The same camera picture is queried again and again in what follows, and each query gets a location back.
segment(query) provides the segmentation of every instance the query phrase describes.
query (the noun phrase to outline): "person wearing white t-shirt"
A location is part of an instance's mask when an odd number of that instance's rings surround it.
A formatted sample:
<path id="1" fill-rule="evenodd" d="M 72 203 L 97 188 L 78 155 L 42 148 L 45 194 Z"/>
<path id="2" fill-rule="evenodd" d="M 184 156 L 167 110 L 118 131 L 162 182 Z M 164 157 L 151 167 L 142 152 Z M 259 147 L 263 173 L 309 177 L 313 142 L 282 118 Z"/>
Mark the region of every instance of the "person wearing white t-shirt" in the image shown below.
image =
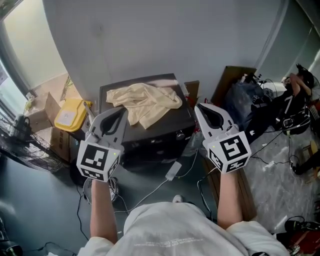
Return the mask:
<path id="1" fill-rule="evenodd" d="M 237 177 L 221 174 L 217 224 L 175 196 L 132 210 L 119 240 L 109 185 L 93 180 L 91 238 L 78 256 L 288 256 L 259 223 L 243 221 Z"/>

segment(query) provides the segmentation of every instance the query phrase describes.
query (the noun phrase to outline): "table top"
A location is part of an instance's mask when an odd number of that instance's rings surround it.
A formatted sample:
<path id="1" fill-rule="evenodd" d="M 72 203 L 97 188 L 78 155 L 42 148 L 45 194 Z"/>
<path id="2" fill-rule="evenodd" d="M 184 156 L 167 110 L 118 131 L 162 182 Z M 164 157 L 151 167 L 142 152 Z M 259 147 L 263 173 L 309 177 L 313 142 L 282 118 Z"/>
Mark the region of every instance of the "table top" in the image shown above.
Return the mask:
<path id="1" fill-rule="evenodd" d="M 130 126 L 127 122 L 122 142 L 131 142 L 148 138 L 155 138 L 163 134 L 179 131 L 194 125 L 195 120 L 191 115 L 190 108 L 179 83 L 173 73 L 152 75 L 116 82 L 100 87 L 98 113 L 102 113 L 113 108 L 111 103 L 107 103 L 107 91 L 128 87 L 137 83 L 145 83 L 155 87 L 170 87 L 182 100 L 182 106 L 178 109 L 170 109 L 159 121 L 144 129 L 140 123 Z"/>

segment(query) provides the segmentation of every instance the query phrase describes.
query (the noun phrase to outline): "yellow lid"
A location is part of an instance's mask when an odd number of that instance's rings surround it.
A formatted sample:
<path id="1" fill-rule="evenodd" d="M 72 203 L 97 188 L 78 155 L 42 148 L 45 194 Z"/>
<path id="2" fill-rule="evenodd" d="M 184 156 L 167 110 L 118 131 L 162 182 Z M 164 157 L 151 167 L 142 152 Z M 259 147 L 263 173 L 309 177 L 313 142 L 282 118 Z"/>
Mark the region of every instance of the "yellow lid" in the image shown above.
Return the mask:
<path id="1" fill-rule="evenodd" d="M 87 116 L 84 102 L 86 102 L 89 108 L 92 106 L 91 101 L 67 98 L 58 115 L 55 117 L 54 126 L 70 133 L 81 129 Z"/>

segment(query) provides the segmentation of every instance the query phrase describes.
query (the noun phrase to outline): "t-shirt sleeve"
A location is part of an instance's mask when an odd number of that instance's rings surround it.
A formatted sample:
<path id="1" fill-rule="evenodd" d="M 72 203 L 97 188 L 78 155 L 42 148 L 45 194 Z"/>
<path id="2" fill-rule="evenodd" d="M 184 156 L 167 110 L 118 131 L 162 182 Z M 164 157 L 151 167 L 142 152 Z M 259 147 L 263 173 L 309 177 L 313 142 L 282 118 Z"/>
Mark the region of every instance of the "t-shirt sleeve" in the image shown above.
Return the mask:
<path id="1" fill-rule="evenodd" d="M 249 254 L 266 253 L 270 256 L 288 256 L 286 248 L 256 221 L 242 221 L 227 230 L 236 237 Z"/>
<path id="2" fill-rule="evenodd" d="M 102 237 L 91 237 L 85 247 L 81 248 L 78 256 L 106 256 L 114 246 L 112 242 Z"/>

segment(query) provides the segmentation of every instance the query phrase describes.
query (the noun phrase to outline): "crumpled fabric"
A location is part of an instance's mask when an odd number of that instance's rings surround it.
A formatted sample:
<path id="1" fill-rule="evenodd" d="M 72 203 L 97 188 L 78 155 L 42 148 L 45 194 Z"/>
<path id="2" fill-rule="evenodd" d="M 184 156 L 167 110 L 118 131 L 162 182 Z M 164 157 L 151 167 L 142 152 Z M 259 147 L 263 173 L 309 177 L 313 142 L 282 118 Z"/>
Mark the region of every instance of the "crumpled fabric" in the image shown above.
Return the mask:
<path id="1" fill-rule="evenodd" d="M 182 100 L 172 88 L 145 83 L 109 90 L 106 102 L 114 107 L 123 105 L 128 110 L 130 125 L 140 122 L 144 129 L 160 120 L 170 109 L 178 109 L 182 105 Z"/>

